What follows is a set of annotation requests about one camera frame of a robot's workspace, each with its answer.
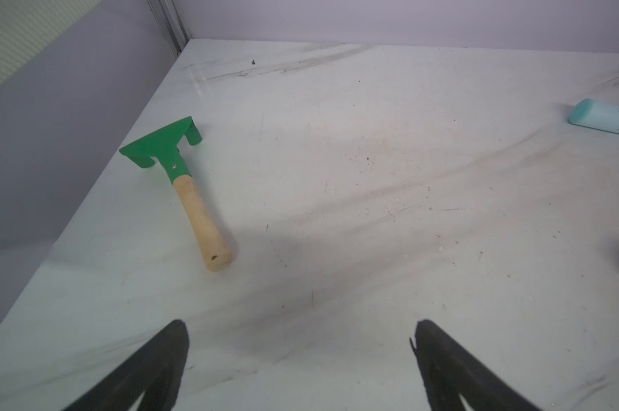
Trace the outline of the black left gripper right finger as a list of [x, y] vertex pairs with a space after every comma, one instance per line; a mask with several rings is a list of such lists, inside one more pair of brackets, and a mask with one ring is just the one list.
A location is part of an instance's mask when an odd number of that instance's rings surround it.
[[537, 409], [430, 320], [417, 323], [412, 351], [433, 410]]

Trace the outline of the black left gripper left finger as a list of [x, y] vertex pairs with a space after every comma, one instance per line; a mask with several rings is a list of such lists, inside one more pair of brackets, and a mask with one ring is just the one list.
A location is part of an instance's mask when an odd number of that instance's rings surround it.
[[68, 410], [171, 410], [178, 399], [190, 339], [186, 324], [174, 320]]

